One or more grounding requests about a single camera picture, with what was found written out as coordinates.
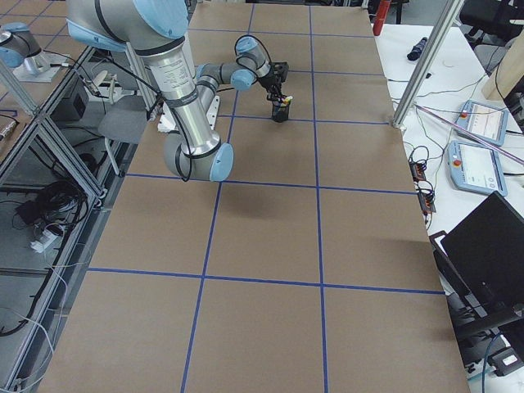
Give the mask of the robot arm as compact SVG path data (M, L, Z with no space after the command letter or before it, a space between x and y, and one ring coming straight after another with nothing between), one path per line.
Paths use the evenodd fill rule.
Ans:
M220 64L202 64L196 68L196 77L211 77L218 85L231 85L237 91L246 91L260 84L267 93L267 100L276 106L289 106L292 96L282 92L289 65L273 61L265 45L254 35L244 34L234 46L235 61Z
M122 52L132 47L150 67L178 132L165 138L169 170L183 180L222 182L233 167L233 147L211 127L183 54L188 28L183 1L68 1L72 38Z

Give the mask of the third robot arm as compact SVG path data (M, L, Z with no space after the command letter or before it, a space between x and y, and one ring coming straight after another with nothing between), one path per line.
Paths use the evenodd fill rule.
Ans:
M1 60L21 82L51 83L59 69L23 22L1 25Z

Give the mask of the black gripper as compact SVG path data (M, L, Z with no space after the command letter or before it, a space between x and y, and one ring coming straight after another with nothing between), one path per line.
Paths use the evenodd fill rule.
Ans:
M272 102L274 100L273 95L277 95L279 101L283 100L281 72L279 70L271 69L266 76L260 77L260 85L268 93L268 101Z

